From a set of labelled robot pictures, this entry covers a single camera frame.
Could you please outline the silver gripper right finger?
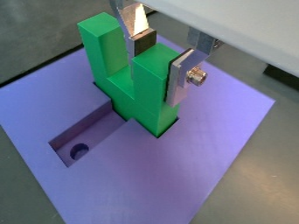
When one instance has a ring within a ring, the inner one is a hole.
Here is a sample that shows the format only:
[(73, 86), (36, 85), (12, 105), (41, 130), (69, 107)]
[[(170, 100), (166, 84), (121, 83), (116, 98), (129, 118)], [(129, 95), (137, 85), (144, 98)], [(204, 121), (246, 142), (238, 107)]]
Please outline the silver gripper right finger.
[(207, 73), (202, 70), (202, 62), (210, 57), (219, 46), (219, 40), (195, 28), (188, 30), (187, 49), (168, 66), (168, 81), (164, 101), (175, 107), (187, 97), (190, 85), (200, 86), (207, 80)]

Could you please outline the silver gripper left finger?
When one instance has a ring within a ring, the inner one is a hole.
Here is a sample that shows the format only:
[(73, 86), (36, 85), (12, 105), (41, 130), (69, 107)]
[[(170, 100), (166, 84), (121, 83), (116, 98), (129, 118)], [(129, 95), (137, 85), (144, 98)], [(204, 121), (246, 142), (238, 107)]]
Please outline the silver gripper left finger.
[(133, 58), (156, 44), (156, 30), (148, 25), (142, 3), (109, 0), (109, 5), (124, 33), (128, 55)]

